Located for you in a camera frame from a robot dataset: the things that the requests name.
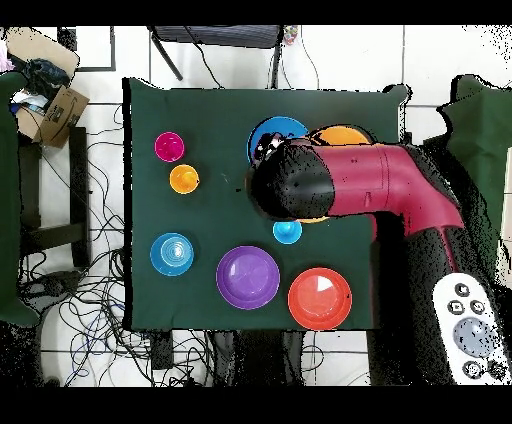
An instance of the table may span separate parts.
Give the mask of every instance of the table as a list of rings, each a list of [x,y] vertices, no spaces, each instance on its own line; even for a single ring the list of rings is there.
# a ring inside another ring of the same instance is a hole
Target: table
[[[339,329],[375,327],[370,307],[372,224],[368,217],[330,218],[304,224],[301,239],[281,245],[273,223],[254,209],[245,190],[247,139],[255,125],[271,116],[289,116],[309,130],[334,124],[365,128],[381,143],[401,141],[400,108],[408,91],[394,86],[386,92],[359,93],[305,90],[160,90],[137,79],[123,82],[130,102],[132,152],[126,153],[125,188],[131,187],[132,216],[127,243],[132,244],[130,326],[135,331],[171,329],[303,330],[290,315],[287,294],[302,271],[325,266],[343,275],[353,305]],[[163,132],[178,133],[185,156],[175,163],[160,161],[154,141]],[[180,195],[169,185],[178,164],[190,164],[200,185]],[[177,232],[193,244],[192,267],[179,277],[165,277],[151,265],[149,252],[161,234]],[[266,306],[243,311],[219,294],[215,271],[222,256],[239,245],[261,247],[276,260],[281,283]]]

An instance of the cardboard box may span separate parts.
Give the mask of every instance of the cardboard box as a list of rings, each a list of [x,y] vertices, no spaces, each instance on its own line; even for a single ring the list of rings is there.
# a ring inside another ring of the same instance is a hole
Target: cardboard box
[[[75,75],[80,58],[32,28],[13,27],[6,33],[7,51],[24,62],[46,59],[61,68],[70,80]],[[18,130],[34,142],[62,148],[69,137],[69,128],[76,125],[89,99],[71,88],[61,86],[45,116],[20,108],[16,113]]]
[[[62,86],[44,117],[21,107],[16,113],[18,129],[34,142],[41,141],[47,146],[62,148],[69,137],[69,128],[76,125],[87,103],[87,97]]]

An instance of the remote button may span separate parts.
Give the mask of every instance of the remote button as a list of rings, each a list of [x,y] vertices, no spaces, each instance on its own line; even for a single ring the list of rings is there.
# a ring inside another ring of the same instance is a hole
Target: remote button
[[[499,346],[498,335],[478,318],[464,318],[453,330],[457,347],[473,358],[486,358]]]
[[[461,297],[469,296],[469,287],[465,284],[459,283],[455,285],[455,293],[457,293]]]
[[[472,300],[469,306],[471,310],[477,315],[481,315],[485,309],[484,304],[478,300]]]
[[[476,380],[482,376],[482,367],[475,361],[468,361],[462,367],[462,371],[472,380]]]
[[[448,310],[454,315],[462,315],[464,313],[464,305],[458,300],[452,300],[448,303]]]
[[[489,375],[495,380],[502,381],[507,374],[507,367],[496,361],[489,361],[489,368],[487,369]]]

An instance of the purple plate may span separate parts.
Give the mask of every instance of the purple plate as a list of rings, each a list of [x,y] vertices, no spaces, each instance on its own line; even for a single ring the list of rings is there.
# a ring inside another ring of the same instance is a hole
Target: purple plate
[[[239,246],[224,255],[217,267],[217,288],[222,297],[240,309],[261,308],[279,288],[279,268],[267,252]]]

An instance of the red plate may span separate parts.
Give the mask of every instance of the red plate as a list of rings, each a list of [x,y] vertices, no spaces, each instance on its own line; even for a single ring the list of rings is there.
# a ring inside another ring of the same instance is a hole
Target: red plate
[[[350,312],[352,293],[347,281],[328,268],[300,274],[288,292],[288,307],[295,321],[314,331],[332,330]]]

